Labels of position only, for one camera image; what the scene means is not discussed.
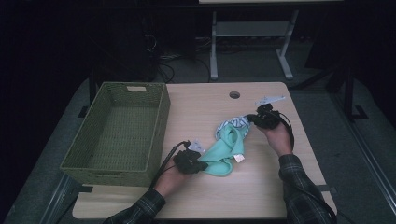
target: green wicker basket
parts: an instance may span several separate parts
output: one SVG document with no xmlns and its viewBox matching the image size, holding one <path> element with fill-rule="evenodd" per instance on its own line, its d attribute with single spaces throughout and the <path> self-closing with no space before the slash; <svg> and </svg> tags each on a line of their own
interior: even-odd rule
<svg viewBox="0 0 396 224">
<path fill-rule="evenodd" d="M 104 82 L 61 170 L 82 184 L 149 186 L 170 104 L 165 84 Z"/>
</svg>

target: hand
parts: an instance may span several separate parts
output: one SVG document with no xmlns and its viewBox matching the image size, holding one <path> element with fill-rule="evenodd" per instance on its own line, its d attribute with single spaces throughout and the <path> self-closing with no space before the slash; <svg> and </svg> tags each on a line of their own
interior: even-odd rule
<svg viewBox="0 0 396 224">
<path fill-rule="evenodd" d="M 283 123 L 279 123 L 273 130 L 263 129 L 256 126 L 268 139 L 271 148 L 276 152 L 278 157 L 286 154 L 292 154 L 290 136 Z"/>
<path fill-rule="evenodd" d="M 158 178 L 154 187 L 164 198 L 177 191 L 191 175 L 182 174 L 175 166 L 172 157 L 164 168 L 165 172 Z"/>
</svg>

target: table hole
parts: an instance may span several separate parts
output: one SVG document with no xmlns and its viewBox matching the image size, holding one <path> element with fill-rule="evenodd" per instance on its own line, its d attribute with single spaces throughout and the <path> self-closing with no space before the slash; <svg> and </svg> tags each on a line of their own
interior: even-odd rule
<svg viewBox="0 0 396 224">
<path fill-rule="evenodd" d="M 237 91 L 231 91 L 230 92 L 230 97 L 233 99 L 238 99 L 241 96 L 241 94 Z"/>
</svg>

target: crumpled cloth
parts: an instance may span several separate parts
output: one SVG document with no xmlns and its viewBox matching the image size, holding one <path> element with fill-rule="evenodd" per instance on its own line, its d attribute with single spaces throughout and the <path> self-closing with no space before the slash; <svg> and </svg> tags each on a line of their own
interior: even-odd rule
<svg viewBox="0 0 396 224">
<path fill-rule="evenodd" d="M 210 175 L 228 175 L 233 170 L 233 156 L 245 153 L 244 139 L 249 129 L 250 123 L 245 116 L 222 122 L 216 129 L 217 142 L 199 159 L 208 164 L 204 172 Z"/>
</svg>

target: gray carpet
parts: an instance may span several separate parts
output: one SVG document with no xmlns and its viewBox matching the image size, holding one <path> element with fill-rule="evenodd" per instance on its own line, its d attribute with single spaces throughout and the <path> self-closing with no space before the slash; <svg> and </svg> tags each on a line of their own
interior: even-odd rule
<svg viewBox="0 0 396 224">
<path fill-rule="evenodd" d="M 309 43 L 293 43 L 288 59 L 294 80 L 286 80 L 276 59 L 276 43 L 269 46 L 249 48 L 235 53 L 221 53 L 219 57 L 218 82 L 282 81 L 292 86 L 312 77 L 318 70 L 304 68 Z M 167 63 L 175 69 L 174 83 L 207 82 L 208 73 L 203 63 L 209 66 L 209 54 L 198 55 L 201 62 L 176 60 Z M 168 67 L 163 71 L 170 74 Z M 290 91 L 308 139 L 314 149 L 321 171 L 332 188 L 332 196 L 339 211 L 355 223 L 396 223 L 385 197 L 377 186 L 363 156 L 359 144 L 350 131 L 349 124 L 340 112 L 336 99 L 342 93 L 330 95 L 324 90 L 327 77 L 303 91 Z M 155 81 L 163 81 L 161 76 Z M 88 81 L 66 108 L 51 139 L 26 182 L 20 196 L 11 209 L 6 223 L 40 223 L 44 214 L 52 212 L 49 223 L 62 217 L 60 223 L 100 223 L 101 220 L 77 220 L 67 209 L 75 199 L 80 184 L 69 180 L 65 197 L 59 200 L 56 209 L 48 208 L 52 195 L 63 177 L 59 170 L 64 154 L 82 122 L 78 114 L 89 103 Z M 354 103 L 361 105 L 369 119 L 357 120 L 367 144 L 373 150 L 378 163 L 389 181 L 396 183 L 396 132 L 373 102 L 370 93 L 356 83 Z M 349 223 L 339 216 L 339 223 Z"/>
</svg>

